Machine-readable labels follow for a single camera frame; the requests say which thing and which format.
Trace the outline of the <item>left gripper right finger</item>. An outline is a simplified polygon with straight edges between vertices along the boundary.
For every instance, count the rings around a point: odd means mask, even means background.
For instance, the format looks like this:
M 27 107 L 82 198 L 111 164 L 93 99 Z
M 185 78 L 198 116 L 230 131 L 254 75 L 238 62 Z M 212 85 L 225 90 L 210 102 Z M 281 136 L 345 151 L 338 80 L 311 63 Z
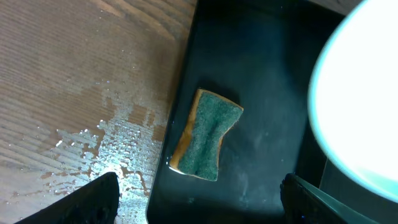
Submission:
M 280 185 L 287 223 L 375 223 L 295 174 Z

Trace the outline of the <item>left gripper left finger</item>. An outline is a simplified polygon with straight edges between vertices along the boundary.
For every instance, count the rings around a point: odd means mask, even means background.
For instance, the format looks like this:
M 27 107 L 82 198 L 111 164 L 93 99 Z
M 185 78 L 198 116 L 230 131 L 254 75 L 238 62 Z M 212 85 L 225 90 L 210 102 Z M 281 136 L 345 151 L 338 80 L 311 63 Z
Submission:
M 118 176 L 107 172 L 16 224 L 113 224 L 119 196 Z

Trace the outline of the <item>green and orange sponge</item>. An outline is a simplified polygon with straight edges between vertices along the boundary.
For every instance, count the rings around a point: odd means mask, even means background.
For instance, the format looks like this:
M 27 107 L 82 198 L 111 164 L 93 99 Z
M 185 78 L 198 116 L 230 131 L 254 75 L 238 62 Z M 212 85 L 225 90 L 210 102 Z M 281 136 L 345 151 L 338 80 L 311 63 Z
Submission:
M 243 111 L 221 95 L 198 89 L 169 167 L 183 175 L 217 181 L 223 138 Z

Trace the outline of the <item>light blue plate top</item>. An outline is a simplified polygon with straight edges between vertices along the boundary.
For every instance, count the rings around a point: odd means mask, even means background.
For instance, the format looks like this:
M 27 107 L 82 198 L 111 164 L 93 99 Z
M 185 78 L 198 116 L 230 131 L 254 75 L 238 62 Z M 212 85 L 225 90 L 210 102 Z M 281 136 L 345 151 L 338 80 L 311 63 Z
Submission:
M 367 0 L 339 24 L 308 86 L 317 142 L 345 176 L 397 201 L 397 0 Z

